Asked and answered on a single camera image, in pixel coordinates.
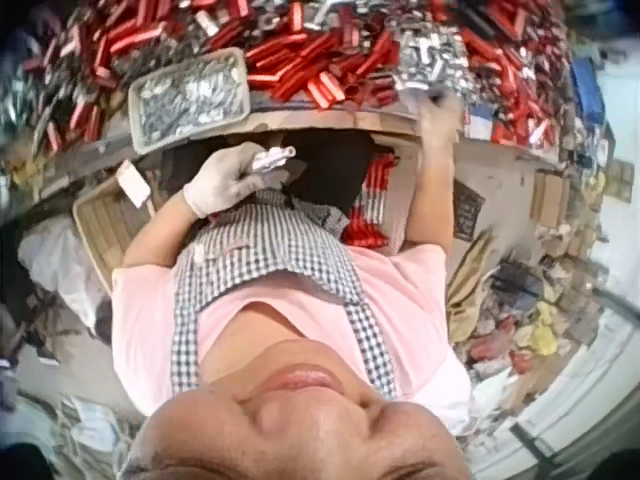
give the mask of checkered apron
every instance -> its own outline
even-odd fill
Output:
[[[347,218],[269,190],[251,203],[223,212],[183,250],[176,264],[175,331],[171,351],[174,394],[197,388],[198,313],[251,280],[276,271],[312,279],[340,299],[360,348],[371,385],[395,399],[391,357],[348,251],[340,243]]]

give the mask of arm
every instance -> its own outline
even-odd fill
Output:
[[[260,145],[245,142],[211,155],[195,178],[136,235],[124,254],[123,267],[173,267],[184,237],[198,218],[231,208],[251,193],[286,180],[286,172],[278,170],[243,176],[255,154],[263,151]]]
[[[182,192],[176,193],[136,235],[124,254],[124,268],[140,265],[173,267],[182,240],[198,220]]]
[[[419,130],[423,171],[407,221],[409,245],[441,246],[448,255],[453,248],[453,149],[462,119],[462,102],[450,95],[436,106],[420,105]]]

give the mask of hand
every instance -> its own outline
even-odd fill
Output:
[[[449,93],[436,105],[424,95],[418,106],[419,132],[426,145],[450,147],[457,143],[464,118],[464,103],[460,97]]]
[[[258,190],[281,186],[288,178],[284,170],[243,176],[250,170],[253,157],[260,152],[264,152],[264,148],[253,142],[215,152],[184,186],[187,205],[198,217],[205,218],[233,207]]]

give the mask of tray of silver parts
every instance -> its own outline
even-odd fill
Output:
[[[251,110],[242,50],[162,68],[129,87],[133,148],[149,153],[244,119]]]

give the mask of cardboard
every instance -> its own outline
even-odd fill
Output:
[[[542,227],[558,228],[567,218],[569,193],[569,179],[553,172],[536,172],[531,219]]]

